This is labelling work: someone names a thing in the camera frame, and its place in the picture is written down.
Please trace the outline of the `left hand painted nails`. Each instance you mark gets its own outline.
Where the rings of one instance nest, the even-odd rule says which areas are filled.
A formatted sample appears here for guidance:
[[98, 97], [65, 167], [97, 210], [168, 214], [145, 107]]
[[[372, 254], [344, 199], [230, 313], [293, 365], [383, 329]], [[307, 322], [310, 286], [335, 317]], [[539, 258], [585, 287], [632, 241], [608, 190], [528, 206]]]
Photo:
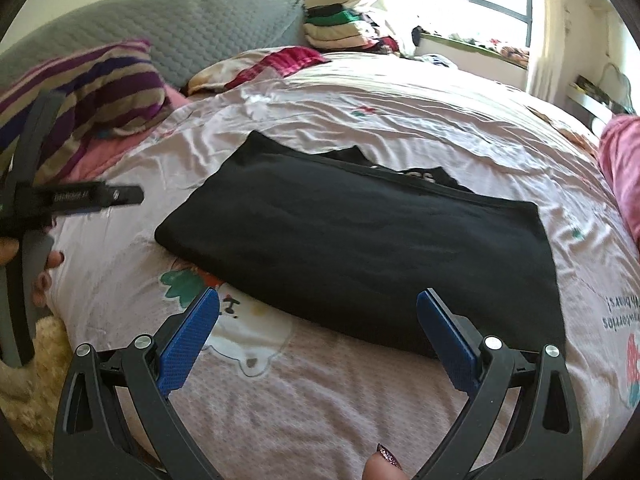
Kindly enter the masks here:
[[[17, 240], [13, 238], [2, 238], [0, 240], [0, 266], [5, 266], [13, 260], [20, 248]], [[46, 293], [52, 286], [51, 271], [58, 268], [65, 260], [62, 252], [54, 250], [48, 255], [43, 270], [35, 278], [32, 284], [32, 303], [37, 308], [44, 308], [47, 304]]]

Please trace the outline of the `right hand painted nail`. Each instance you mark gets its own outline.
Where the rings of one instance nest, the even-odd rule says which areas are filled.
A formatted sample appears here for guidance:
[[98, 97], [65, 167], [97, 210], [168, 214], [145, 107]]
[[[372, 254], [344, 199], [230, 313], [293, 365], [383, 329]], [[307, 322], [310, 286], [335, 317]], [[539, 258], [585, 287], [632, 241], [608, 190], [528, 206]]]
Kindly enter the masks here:
[[364, 465], [362, 480], [408, 480], [408, 474], [402, 469], [397, 458], [388, 448], [379, 443], [376, 451]]

